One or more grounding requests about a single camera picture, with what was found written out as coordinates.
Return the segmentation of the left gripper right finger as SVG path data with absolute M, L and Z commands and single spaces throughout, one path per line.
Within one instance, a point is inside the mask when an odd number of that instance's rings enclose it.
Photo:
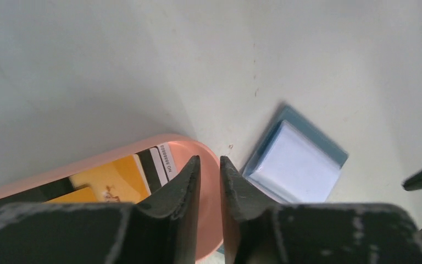
M 422 234 L 389 203 L 287 203 L 220 159 L 226 263 L 422 263 Z

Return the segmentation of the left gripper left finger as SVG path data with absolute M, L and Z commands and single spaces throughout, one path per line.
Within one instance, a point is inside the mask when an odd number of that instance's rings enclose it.
M 194 263 L 201 161 L 143 201 L 11 203 L 0 263 Z

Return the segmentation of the blue leather card holder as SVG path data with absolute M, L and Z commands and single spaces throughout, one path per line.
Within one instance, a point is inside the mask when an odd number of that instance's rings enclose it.
M 293 107 L 285 105 L 239 173 L 281 204 L 325 203 L 348 154 Z

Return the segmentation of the pink oval tray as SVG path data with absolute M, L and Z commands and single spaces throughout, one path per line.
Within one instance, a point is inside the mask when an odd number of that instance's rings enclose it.
M 198 210 L 196 261 L 215 252 L 223 243 L 220 198 L 220 162 L 206 145 L 179 134 L 161 134 L 136 141 L 132 144 L 106 151 L 57 169 L 24 179 L 15 180 L 0 187 L 0 199 L 29 188 L 47 184 L 60 178 L 98 167 L 124 156 L 168 143 L 177 169 L 182 169 L 194 155 L 200 157 L 201 189 Z

